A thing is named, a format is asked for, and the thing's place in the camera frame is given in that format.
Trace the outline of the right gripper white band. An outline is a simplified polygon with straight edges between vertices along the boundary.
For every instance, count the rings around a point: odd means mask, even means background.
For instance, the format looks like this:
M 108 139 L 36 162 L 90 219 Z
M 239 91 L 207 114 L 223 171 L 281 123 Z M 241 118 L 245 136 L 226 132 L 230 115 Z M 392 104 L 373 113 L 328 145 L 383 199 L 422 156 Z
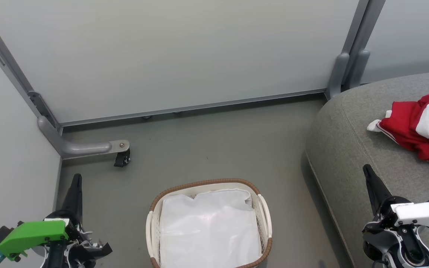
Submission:
M 429 202 L 413 203 L 392 196 L 370 164 L 363 166 L 374 219 L 363 229 L 364 237 L 415 236 L 418 227 L 429 227 Z

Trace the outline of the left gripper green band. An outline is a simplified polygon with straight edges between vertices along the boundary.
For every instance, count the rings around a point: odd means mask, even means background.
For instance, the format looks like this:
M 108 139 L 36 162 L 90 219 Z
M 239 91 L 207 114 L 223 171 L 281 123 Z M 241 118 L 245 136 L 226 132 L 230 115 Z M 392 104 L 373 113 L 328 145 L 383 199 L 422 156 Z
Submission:
M 67 190 L 62 210 L 43 221 L 20 221 L 16 228 L 0 228 L 0 261 L 20 261 L 26 251 L 41 246 L 45 261 L 88 261 L 82 232 L 82 175 Z

